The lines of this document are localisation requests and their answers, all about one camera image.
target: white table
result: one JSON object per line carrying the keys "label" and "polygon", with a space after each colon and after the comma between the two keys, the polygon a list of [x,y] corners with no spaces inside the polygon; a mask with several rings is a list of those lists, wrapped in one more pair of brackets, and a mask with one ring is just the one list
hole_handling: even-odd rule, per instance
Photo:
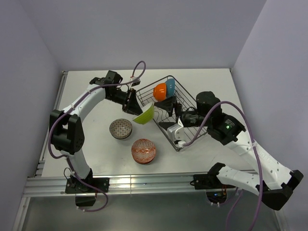
{"label": "white table", "polygon": [[[123,82],[127,82],[132,70],[116,72],[124,78]],[[59,110],[73,102],[86,89],[91,79],[104,77],[106,73],[107,71],[69,71],[62,96],[59,99]],[[141,84],[135,89],[140,89],[167,75],[173,75],[193,97],[201,91],[210,90],[220,100],[231,101],[241,108],[229,69],[146,70],[141,78]],[[223,105],[222,109],[243,123],[234,108]],[[216,162],[225,163],[238,170],[252,169],[234,152],[208,135],[198,139],[192,146],[176,152],[153,121],[146,125],[132,122],[131,136],[124,141],[116,140],[109,133],[109,125],[117,118],[131,120],[132,115],[122,112],[121,105],[104,100],[89,113],[83,122],[85,133],[83,152],[94,175],[206,172]],[[148,165],[136,163],[131,155],[132,144],[140,138],[149,139],[156,145],[156,157]],[[55,149],[53,151],[56,155],[60,154]],[[63,176],[63,169],[67,167],[63,158],[55,160],[45,149],[44,159],[43,177]]]}

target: red bowl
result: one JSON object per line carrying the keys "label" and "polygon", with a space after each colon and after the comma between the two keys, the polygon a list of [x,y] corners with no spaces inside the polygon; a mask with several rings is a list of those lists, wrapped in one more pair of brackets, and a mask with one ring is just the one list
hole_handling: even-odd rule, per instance
{"label": "red bowl", "polygon": [[156,156],[156,148],[150,140],[139,139],[133,143],[131,154],[137,163],[145,165]]}

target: gray wall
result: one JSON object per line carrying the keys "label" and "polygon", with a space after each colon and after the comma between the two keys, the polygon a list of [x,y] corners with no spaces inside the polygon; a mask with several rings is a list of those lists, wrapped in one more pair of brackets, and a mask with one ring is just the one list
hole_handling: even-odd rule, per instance
{"label": "gray wall", "polygon": [[308,226],[307,12],[307,0],[268,0],[233,70],[257,140],[306,177],[284,207],[294,231]]}
{"label": "gray wall", "polygon": [[10,230],[33,175],[60,69],[20,2],[0,1],[0,229]]}
{"label": "gray wall", "polygon": [[233,67],[266,0],[20,0],[65,70]]}

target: dish rack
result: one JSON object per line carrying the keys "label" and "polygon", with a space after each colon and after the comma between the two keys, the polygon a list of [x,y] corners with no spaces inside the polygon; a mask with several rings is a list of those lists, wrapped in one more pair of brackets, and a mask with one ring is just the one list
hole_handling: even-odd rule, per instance
{"label": "dish rack", "polygon": [[[182,104],[182,110],[194,110],[196,108],[196,100],[194,97],[189,94],[189,92],[174,78],[173,76],[166,76],[164,78],[161,78],[141,89],[139,89],[137,93],[137,98],[139,99],[140,103],[142,106],[147,105],[148,103],[152,102],[157,102],[157,100],[153,96],[153,90],[154,87],[156,87],[157,84],[159,83],[164,83],[166,82],[169,78],[173,78],[175,80],[175,95],[177,97],[178,102]],[[164,130],[161,126],[159,126],[160,122],[174,122],[177,123],[176,121],[176,116],[173,111],[172,116],[169,116],[168,113],[160,109],[158,107],[154,107],[155,113],[154,113],[154,118],[153,121],[156,123],[158,128],[162,131],[164,136],[168,139],[170,144],[173,146],[173,148],[179,152],[182,148],[177,146],[169,137],[167,134],[167,131]],[[197,133],[198,128],[184,128],[184,133],[185,133],[185,140],[186,142],[189,142],[193,139],[195,134]],[[200,134],[198,135],[197,139],[200,138],[201,136],[204,136],[207,134],[207,131],[205,128],[202,128]]]}

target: gray patterned bowl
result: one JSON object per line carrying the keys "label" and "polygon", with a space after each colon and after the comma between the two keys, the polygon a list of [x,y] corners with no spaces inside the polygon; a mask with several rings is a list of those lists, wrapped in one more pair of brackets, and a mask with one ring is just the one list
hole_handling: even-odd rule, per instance
{"label": "gray patterned bowl", "polygon": [[116,119],[109,126],[111,135],[119,140],[125,139],[131,135],[133,125],[127,119]]}

